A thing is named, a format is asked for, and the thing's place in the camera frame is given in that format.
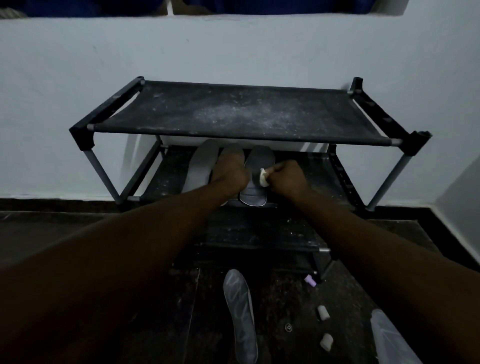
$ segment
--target black baseboard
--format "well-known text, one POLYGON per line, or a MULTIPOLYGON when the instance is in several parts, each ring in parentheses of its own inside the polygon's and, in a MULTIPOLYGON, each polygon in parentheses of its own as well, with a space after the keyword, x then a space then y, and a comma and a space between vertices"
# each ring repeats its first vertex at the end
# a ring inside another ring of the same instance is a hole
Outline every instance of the black baseboard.
MULTIPOLYGON (((129 203, 129 206, 123 206, 120 209, 113 201, 0 199, 0 211, 120 213, 122 210, 138 206, 138 203, 129 203)), ((378 206, 374 212, 362 211, 358 215, 364 219, 417 221, 445 257, 480 272, 480 265, 477 261, 427 207, 378 206)))

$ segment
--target top shelf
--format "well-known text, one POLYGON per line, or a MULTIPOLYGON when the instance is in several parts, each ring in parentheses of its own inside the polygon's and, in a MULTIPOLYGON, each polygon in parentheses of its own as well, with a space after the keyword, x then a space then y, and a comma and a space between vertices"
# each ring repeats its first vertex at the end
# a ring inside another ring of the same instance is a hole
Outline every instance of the top shelf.
POLYGON ((94 132, 391 146, 347 91, 143 81, 94 132))

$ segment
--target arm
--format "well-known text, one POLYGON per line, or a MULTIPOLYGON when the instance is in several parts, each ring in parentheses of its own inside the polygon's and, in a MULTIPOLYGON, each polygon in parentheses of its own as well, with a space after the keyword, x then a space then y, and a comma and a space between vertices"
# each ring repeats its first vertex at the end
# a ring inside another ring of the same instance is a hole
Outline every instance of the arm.
POLYGON ((209 185, 102 220, 0 270, 0 361, 88 360, 249 178, 241 158, 221 155, 209 185))
POLYGON ((480 363, 480 274, 387 232, 314 192, 295 161, 269 168, 289 199, 424 363, 480 363))

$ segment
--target purple plastic piece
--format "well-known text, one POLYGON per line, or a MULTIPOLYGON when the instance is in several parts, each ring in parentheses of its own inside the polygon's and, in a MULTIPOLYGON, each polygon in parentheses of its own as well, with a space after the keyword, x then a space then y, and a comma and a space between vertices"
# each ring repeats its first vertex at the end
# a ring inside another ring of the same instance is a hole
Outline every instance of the purple plastic piece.
POLYGON ((309 274, 305 277, 305 282, 310 284, 312 287, 315 287, 317 285, 317 282, 315 282, 312 278, 312 276, 309 274))

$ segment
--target wall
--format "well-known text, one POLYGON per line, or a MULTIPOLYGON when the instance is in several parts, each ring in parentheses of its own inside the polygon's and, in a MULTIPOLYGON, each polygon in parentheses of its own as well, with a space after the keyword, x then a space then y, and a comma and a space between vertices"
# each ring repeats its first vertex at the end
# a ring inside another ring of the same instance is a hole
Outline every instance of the wall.
MULTIPOLYGON (((381 203, 432 203, 479 155, 479 15, 477 0, 410 0, 399 17, 2 20, 0 196, 108 198, 68 128, 138 75, 318 88, 361 76, 407 130, 434 135, 381 203)), ((95 136, 118 188, 141 157, 128 138, 95 136)), ((342 146, 339 156, 367 202, 400 152, 342 146)))
POLYGON ((435 202, 435 212, 480 264, 480 157, 435 202))

